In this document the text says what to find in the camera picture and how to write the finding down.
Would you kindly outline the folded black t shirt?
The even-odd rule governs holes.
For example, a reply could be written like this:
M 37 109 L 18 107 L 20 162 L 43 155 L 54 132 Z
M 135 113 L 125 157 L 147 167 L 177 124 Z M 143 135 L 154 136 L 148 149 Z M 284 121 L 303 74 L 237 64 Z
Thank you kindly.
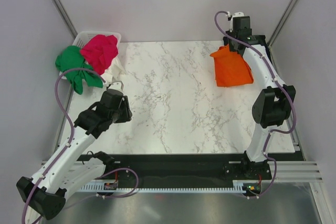
M 247 37 L 243 37 L 243 42 L 249 44 L 249 45 L 261 45 L 264 46 L 267 57 L 270 61 L 272 61 L 271 59 L 271 55 L 270 55 L 270 50 L 267 46 L 266 43 L 266 36 L 265 35 L 251 35 L 251 36 L 247 36 Z M 234 42 L 231 39 L 227 38 L 226 36 L 223 37 L 223 43 L 224 46 L 229 46 L 229 51 L 231 52 L 237 52 L 239 55 L 243 55 L 246 47 L 240 43 Z

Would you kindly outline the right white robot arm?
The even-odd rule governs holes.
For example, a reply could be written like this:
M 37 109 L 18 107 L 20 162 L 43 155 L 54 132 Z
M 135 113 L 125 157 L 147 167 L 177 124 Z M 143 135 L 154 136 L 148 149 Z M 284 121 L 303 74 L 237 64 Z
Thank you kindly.
M 280 129 L 292 111 L 296 95 L 294 86 L 288 86 L 280 78 L 270 60 L 266 36 L 253 35 L 250 17 L 242 12 L 227 14 L 230 22 L 225 31 L 224 45 L 248 64 L 260 93 L 252 107 L 256 123 L 251 143 L 246 150 L 249 161 L 240 166 L 241 174 L 248 179 L 259 173 L 257 163 L 264 162 L 272 139 L 272 132 L 284 133 Z

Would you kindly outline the red t shirt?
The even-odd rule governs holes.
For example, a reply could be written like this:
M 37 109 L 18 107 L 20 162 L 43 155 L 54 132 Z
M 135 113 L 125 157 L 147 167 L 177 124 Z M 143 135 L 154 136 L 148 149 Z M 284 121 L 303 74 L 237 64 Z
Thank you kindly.
M 96 35 L 80 49 L 80 54 L 95 72 L 102 75 L 119 53 L 117 42 L 114 35 Z

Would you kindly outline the green t shirt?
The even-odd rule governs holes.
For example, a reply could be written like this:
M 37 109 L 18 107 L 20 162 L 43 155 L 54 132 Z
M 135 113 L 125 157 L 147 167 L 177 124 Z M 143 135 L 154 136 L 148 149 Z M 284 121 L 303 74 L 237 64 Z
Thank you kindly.
M 55 65 L 60 72 L 73 69 L 73 71 L 65 74 L 65 77 L 77 94 L 83 93 L 83 81 L 89 87 L 103 87 L 102 79 L 90 72 L 93 71 L 93 67 L 86 63 L 86 60 L 80 54 L 80 48 L 77 46 L 68 46 L 57 56 Z

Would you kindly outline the white laundry basket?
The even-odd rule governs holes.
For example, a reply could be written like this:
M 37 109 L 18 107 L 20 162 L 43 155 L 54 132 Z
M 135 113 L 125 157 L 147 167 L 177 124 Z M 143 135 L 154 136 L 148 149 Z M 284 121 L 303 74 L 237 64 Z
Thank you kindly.
M 116 47 L 119 49 L 121 34 L 111 31 L 82 31 L 77 35 L 72 45 L 83 48 L 96 35 L 114 36 L 117 39 Z

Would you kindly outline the aluminium frame rail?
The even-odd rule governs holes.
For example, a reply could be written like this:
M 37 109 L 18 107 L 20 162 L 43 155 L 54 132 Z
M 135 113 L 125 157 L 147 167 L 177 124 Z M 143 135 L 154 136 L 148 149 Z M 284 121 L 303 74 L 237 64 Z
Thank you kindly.
M 270 174 L 271 179 L 277 179 L 280 178 L 282 180 L 306 180 L 306 179 L 320 179 L 320 173 L 318 171 L 318 167 L 314 163 L 309 162 L 278 162 L 278 161 L 272 161 L 273 164 L 270 165 Z M 112 183 L 118 183 L 117 178 L 114 179 L 106 179 L 106 174 L 103 172 L 103 175 L 101 177 L 95 178 L 93 180 L 106 180 L 108 182 Z M 262 179 L 259 180 L 234 180 L 234 181 L 263 181 Z

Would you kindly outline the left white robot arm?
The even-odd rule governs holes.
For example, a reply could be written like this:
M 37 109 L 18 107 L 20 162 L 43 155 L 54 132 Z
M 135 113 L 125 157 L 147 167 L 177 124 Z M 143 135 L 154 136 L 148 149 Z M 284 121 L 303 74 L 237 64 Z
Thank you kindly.
M 70 124 L 69 139 L 36 173 L 17 181 L 16 187 L 25 203 L 22 223 L 39 221 L 26 218 L 28 209 L 38 213 L 40 218 L 55 218 L 79 188 L 101 176 L 111 178 L 115 173 L 115 165 L 109 162 L 104 152 L 95 153 L 87 164 L 74 172 L 70 172 L 70 168 L 110 125 L 129 122 L 131 118 L 128 97 L 113 84 L 102 93 L 99 101 L 80 112 Z

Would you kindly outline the white t shirt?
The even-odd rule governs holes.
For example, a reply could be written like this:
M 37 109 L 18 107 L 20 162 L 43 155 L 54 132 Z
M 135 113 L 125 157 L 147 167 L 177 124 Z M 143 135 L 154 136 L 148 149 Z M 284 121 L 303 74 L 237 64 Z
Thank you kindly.
M 101 75 L 101 77 L 104 80 L 103 86 L 108 87 L 109 85 L 112 84 L 112 82 L 118 81 L 118 76 L 124 73 L 126 73 L 126 71 L 121 64 L 119 57 L 116 56 L 112 60 L 111 65 Z

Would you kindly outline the orange t shirt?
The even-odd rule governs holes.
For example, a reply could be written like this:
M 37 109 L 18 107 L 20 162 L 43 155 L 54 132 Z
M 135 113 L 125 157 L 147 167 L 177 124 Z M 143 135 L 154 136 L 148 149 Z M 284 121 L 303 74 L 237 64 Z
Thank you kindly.
M 237 52 L 231 52 L 229 45 L 220 46 L 210 56 L 214 60 L 215 81 L 218 87 L 228 88 L 254 83 L 249 65 Z

